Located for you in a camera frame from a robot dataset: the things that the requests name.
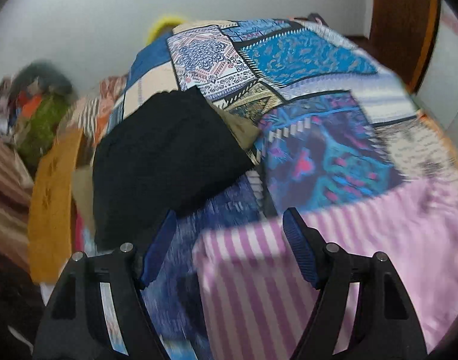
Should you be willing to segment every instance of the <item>patchwork quilt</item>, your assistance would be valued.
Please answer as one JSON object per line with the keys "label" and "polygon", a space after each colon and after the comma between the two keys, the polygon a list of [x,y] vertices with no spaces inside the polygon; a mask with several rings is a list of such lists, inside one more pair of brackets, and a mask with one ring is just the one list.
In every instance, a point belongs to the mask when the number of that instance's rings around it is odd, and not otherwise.
{"label": "patchwork quilt", "polygon": [[[430,137],[398,77],[320,23],[214,20],[174,28],[137,55],[105,134],[153,94],[193,86],[215,106],[250,119],[262,131],[251,151],[257,172],[247,174],[254,196],[221,206],[214,198],[203,215],[247,206],[256,218],[254,197],[266,216],[291,206],[307,212],[375,197],[434,168],[423,165],[429,158],[441,165],[431,174],[453,175],[446,155],[408,157],[406,148]],[[201,222],[209,223],[209,217]],[[176,242],[187,252],[202,229],[185,222],[179,227]],[[191,330],[194,320],[167,317],[181,306],[170,272],[187,271],[183,260],[174,259],[143,296],[163,337],[184,340],[192,333],[199,358],[209,359],[207,337]],[[157,305],[159,300],[167,307]],[[156,315],[159,307],[164,315]],[[197,351],[201,347],[207,351]]]}

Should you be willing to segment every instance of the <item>wooden door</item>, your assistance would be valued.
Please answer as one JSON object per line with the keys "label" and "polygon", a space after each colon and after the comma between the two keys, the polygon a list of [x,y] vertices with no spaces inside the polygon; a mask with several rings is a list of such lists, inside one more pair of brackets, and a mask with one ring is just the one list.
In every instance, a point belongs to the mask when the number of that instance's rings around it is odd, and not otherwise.
{"label": "wooden door", "polygon": [[370,43],[410,92],[424,78],[439,24],[440,0],[374,0]]}

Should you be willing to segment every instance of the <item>green fabric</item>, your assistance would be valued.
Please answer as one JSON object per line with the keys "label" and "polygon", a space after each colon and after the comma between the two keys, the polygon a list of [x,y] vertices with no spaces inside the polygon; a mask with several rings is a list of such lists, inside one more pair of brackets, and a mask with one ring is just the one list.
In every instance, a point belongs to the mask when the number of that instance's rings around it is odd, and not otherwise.
{"label": "green fabric", "polygon": [[250,149],[261,132],[252,124],[252,121],[241,116],[232,115],[216,107],[212,103],[209,103],[209,105],[224,121],[234,138],[237,140],[239,146],[245,151]]}
{"label": "green fabric", "polygon": [[35,173],[39,160],[52,147],[57,126],[68,108],[62,96],[44,95],[38,109],[27,122],[27,135],[18,144],[17,151],[31,173]]}

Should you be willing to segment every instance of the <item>pile of clothes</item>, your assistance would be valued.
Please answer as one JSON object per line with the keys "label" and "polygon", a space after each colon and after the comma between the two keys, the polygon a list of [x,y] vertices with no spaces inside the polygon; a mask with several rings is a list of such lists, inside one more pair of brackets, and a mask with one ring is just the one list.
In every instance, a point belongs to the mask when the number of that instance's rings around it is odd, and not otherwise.
{"label": "pile of clothes", "polygon": [[0,83],[0,139],[14,146],[33,175],[67,111],[72,85],[49,62],[36,61]]}

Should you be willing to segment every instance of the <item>yellow object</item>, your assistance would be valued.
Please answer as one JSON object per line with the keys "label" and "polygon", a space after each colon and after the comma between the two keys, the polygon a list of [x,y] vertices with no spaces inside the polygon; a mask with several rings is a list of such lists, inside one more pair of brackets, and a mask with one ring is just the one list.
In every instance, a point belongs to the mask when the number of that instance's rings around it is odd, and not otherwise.
{"label": "yellow object", "polygon": [[155,41],[161,34],[166,31],[172,30],[174,27],[185,23],[185,20],[177,16],[164,16],[161,17],[152,28],[149,30],[149,36],[147,37],[146,46]]}
{"label": "yellow object", "polygon": [[54,142],[37,168],[27,225],[29,267],[35,283],[55,283],[72,254],[71,177],[82,138],[81,129],[69,131]]}

